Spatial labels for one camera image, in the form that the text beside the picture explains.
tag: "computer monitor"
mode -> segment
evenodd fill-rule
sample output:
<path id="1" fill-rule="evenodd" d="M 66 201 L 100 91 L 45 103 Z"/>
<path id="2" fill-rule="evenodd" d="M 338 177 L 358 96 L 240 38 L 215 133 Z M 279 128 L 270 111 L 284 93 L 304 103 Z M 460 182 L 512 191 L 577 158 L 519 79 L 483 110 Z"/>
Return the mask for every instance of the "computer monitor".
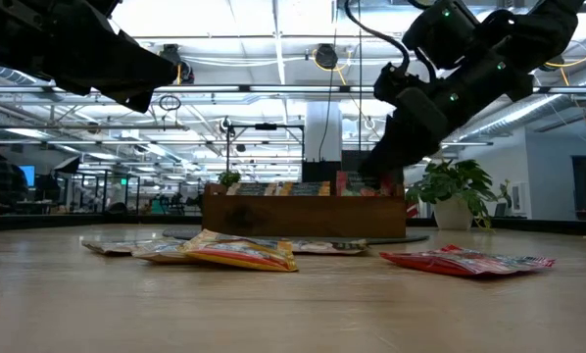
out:
<path id="1" fill-rule="evenodd" d="M 27 187 L 34 187 L 36 167 L 35 166 L 19 166 L 25 174 L 27 180 Z"/>

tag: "orange snack bag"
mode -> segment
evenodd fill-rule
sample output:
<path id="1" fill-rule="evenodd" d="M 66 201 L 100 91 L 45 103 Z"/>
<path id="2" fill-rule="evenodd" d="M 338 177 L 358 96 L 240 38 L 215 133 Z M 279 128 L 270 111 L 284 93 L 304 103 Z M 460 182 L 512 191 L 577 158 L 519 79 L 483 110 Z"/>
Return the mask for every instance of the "orange snack bag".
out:
<path id="1" fill-rule="evenodd" d="M 205 230 L 177 249 L 196 259 L 263 271 L 297 271 L 290 241 L 260 240 Z"/>

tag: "white column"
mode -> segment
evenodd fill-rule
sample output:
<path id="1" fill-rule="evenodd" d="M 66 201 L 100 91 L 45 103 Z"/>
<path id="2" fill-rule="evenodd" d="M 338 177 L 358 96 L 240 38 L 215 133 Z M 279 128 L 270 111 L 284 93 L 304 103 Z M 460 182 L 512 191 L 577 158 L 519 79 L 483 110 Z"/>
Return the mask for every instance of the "white column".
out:
<path id="1" fill-rule="evenodd" d="M 341 161 L 342 116 L 338 102 L 308 102 L 306 105 L 306 145 L 307 162 Z M 325 139 L 321 146 L 323 133 Z"/>

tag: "ceiling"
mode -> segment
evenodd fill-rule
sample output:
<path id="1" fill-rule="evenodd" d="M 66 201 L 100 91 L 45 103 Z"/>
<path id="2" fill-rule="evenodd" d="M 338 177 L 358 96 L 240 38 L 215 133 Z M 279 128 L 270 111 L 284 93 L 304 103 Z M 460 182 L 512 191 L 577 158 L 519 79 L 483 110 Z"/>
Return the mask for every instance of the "ceiling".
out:
<path id="1" fill-rule="evenodd" d="M 495 9 L 493 5 L 496 1 L 467 3 L 474 5 L 474 13 L 482 20 Z M 419 14 L 419 10 L 402 1 L 366 0 L 363 4 L 361 21 L 364 24 L 397 37 Z M 193 68 L 197 85 L 326 86 L 330 84 L 331 72 L 318 68 L 312 54 L 318 44 L 333 42 L 336 43 L 343 77 L 334 73 L 332 84 L 372 85 L 380 69 L 388 61 L 400 62 L 400 55 L 390 44 L 366 33 L 358 38 L 359 28 L 345 18 L 342 12 L 339 10 L 334 16 L 333 2 L 329 0 L 123 0 L 112 15 L 112 25 L 129 33 L 142 47 L 152 52 L 159 51 L 166 43 L 179 44 L 182 58 Z M 586 57 L 586 13 L 580 14 L 579 20 L 573 41 L 563 55 L 567 62 L 575 62 Z M 310 54 L 310 60 L 307 60 L 307 54 Z M 586 60 L 568 68 L 567 73 L 573 77 L 575 73 L 585 69 Z M 425 68 L 417 61 L 412 62 L 410 72 L 422 76 L 423 79 L 427 77 Z M 535 75 L 541 85 L 562 85 L 559 72 L 537 72 Z M 0 85 L 12 84 L 0 76 Z M 45 135 L 37 138 L 29 134 L 1 130 L 0 139 L 190 141 L 192 144 L 186 145 L 150 144 L 145 145 L 146 148 L 140 151 L 131 145 L 120 144 L 66 146 L 76 151 L 117 156 L 116 160 L 86 156 L 86 161 L 91 163 L 169 163 L 168 166 L 154 166 L 154 172 L 141 173 L 143 177 L 172 176 L 184 170 L 189 174 L 188 180 L 196 177 L 212 178 L 225 167 L 225 146 L 197 144 L 200 141 L 223 141 L 224 134 L 221 134 L 220 123 L 225 118 L 236 125 L 303 125 L 307 103 L 327 100 L 324 93 L 214 91 L 181 93 L 175 96 L 182 100 L 182 106 L 177 111 L 164 111 L 157 103 L 161 97 L 159 94 L 154 99 L 151 112 L 140 114 L 94 94 L 87 97 L 61 94 L 62 101 L 56 103 L 41 95 L 3 91 L 0 92 L 0 125 L 73 127 L 95 122 L 101 126 L 115 128 L 101 129 L 95 131 L 96 133 L 81 128 L 51 129 L 42 131 Z M 331 99 L 339 102 L 339 109 L 346 125 L 346 141 L 358 141 L 359 134 L 362 141 L 376 140 L 384 129 L 384 117 L 393 110 L 390 105 L 376 101 L 366 93 L 360 104 L 361 111 L 373 123 L 367 124 L 358 132 L 357 124 L 347 123 L 356 121 L 360 116 L 358 93 L 353 96 L 335 94 Z M 507 97 L 500 98 L 474 117 L 466 128 L 510 104 L 511 101 Z M 558 117 L 545 116 L 540 125 L 552 123 L 554 119 Z M 560 128 L 557 133 L 562 133 L 567 128 L 570 127 Z M 235 158 L 236 165 L 233 168 L 242 172 L 246 179 L 296 179 L 300 173 L 299 158 L 302 148 L 295 139 L 301 136 L 295 133 L 297 131 L 285 129 L 248 129 L 237 137 L 237 143 L 244 140 L 276 140 L 281 144 L 248 143 L 244 152 L 238 152 L 234 148 L 231 155 Z M 486 139 L 487 136 L 481 135 L 479 138 Z M 447 148 L 444 153 L 452 153 L 456 148 Z M 197 169 L 187 168 L 188 165 L 195 164 L 198 165 Z M 139 172 L 135 167 L 131 169 L 133 172 Z"/>

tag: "chip bag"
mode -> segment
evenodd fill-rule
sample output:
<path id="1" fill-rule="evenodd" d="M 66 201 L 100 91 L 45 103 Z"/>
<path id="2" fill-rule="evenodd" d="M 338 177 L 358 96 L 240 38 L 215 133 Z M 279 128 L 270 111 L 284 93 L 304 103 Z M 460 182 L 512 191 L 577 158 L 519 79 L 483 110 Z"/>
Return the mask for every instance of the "chip bag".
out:
<path id="1" fill-rule="evenodd" d="M 137 246 L 136 249 L 132 251 L 132 256 L 137 259 L 168 265 L 193 265 L 200 262 L 199 260 L 180 252 L 177 249 L 178 245 L 177 242 L 150 242 Z"/>
<path id="2" fill-rule="evenodd" d="M 263 271 L 297 271 L 290 241 L 260 240 L 205 230 L 178 246 L 195 259 Z"/>
<path id="3" fill-rule="evenodd" d="M 140 245 L 150 243 L 167 243 L 179 245 L 185 240 L 173 238 L 132 240 L 132 241 L 96 241 L 82 240 L 81 245 L 102 255 L 106 256 L 129 256 Z"/>
<path id="4" fill-rule="evenodd" d="M 368 250 L 366 240 L 355 241 L 291 241 L 293 253 L 355 255 Z"/>
<path id="5" fill-rule="evenodd" d="M 550 268 L 555 260 L 531 256 L 489 255 L 448 245 L 420 253 L 380 253 L 400 266 L 454 276 L 509 275 Z"/>

